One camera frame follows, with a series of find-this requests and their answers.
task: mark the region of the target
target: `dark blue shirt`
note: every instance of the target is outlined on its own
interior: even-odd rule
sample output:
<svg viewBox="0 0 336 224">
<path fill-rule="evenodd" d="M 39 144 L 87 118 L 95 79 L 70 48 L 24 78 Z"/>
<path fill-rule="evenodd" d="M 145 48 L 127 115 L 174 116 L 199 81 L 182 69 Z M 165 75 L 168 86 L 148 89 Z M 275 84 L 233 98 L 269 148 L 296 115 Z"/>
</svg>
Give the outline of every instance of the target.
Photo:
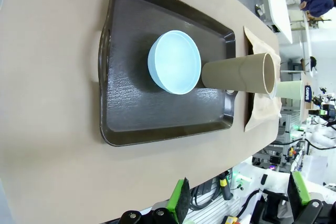
<svg viewBox="0 0 336 224">
<path fill-rule="evenodd" d="M 307 2 L 303 10 L 308 10 L 314 17 L 320 17 L 334 7 L 333 0 L 301 0 Z"/>
</svg>

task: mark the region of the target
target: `tray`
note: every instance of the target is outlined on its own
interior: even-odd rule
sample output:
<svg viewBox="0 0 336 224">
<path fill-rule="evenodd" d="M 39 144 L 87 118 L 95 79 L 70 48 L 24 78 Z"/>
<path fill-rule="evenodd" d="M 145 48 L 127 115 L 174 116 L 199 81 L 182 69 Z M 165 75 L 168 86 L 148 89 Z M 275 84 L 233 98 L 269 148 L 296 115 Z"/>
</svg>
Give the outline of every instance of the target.
<svg viewBox="0 0 336 224">
<path fill-rule="evenodd" d="M 185 95 L 151 79 L 148 53 L 163 33 L 193 38 L 206 62 L 236 56 L 232 30 L 179 0 L 110 0 L 102 30 L 98 74 L 100 132 L 123 146 L 228 129 L 237 92 L 207 89 L 201 80 Z"/>
</svg>

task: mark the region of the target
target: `yellow tape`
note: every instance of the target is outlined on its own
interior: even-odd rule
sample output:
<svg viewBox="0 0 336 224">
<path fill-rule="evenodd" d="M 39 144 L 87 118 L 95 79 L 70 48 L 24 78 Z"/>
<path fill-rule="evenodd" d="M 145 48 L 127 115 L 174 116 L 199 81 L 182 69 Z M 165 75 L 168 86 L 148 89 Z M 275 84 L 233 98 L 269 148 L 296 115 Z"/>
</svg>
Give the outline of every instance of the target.
<svg viewBox="0 0 336 224">
<path fill-rule="evenodd" d="M 219 183 L 220 183 L 220 186 L 222 186 L 222 187 L 227 186 L 226 179 L 220 179 Z"/>
</svg>

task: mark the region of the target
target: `beige tabletop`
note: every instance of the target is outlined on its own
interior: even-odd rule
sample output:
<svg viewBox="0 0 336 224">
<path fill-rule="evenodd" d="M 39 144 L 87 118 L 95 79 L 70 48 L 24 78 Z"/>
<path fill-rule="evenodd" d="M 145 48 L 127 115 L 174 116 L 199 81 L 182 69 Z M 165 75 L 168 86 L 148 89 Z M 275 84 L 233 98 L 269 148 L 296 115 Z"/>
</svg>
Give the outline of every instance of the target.
<svg viewBox="0 0 336 224">
<path fill-rule="evenodd" d="M 182 0 L 278 51 L 276 36 L 237 0 Z M 4 0 L 0 10 L 0 178 L 17 223 L 97 224 L 195 186 L 277 135 L 270 121 L 244 133 L 246 94 L 230 130 L 112 147 L 99 133 L 98 44 L 108 0 Z"/>
</svg>

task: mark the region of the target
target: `tray handle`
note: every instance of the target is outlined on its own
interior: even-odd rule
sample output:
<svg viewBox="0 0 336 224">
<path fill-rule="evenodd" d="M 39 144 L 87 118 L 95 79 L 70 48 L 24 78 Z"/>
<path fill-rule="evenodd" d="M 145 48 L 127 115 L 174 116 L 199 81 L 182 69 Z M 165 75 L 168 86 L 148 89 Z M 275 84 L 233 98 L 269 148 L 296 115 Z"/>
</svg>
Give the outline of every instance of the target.
<svg viewBox="0 0 336 224">
<path fill-rule="evenodd" d="M 109 57 L 111 42 L 111 31 L 106 26 L 103 27 L 99 42 L 98 52 L 98 78 L 100 88 L 103 88 L 103 83 L 107 81 L 107 75 L 109 72 Z"/>
</svg>

